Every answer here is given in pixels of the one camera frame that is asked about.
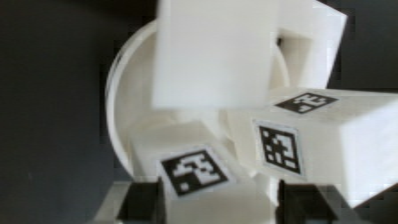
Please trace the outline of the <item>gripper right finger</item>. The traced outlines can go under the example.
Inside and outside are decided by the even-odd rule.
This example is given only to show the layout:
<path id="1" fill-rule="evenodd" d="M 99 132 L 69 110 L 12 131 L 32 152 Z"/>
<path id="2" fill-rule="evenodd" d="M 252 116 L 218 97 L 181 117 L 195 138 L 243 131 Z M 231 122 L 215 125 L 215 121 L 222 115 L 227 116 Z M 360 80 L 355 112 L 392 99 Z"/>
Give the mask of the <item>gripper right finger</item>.
<path id="1" fill-rule="evenodd" d="M 275 224 L 371 224 L 332 185 L 279 182 Z"/>

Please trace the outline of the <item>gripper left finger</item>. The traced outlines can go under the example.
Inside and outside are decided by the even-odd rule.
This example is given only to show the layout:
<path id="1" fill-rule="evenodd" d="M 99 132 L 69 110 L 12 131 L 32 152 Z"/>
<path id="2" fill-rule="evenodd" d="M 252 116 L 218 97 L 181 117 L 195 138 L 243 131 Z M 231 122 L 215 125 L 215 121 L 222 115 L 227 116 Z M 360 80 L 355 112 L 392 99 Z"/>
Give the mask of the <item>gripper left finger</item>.
<path id="1" fill-rule="evenodd" d="M 115 182 L 90 224 L 163 224 L 163 184 Z"/>

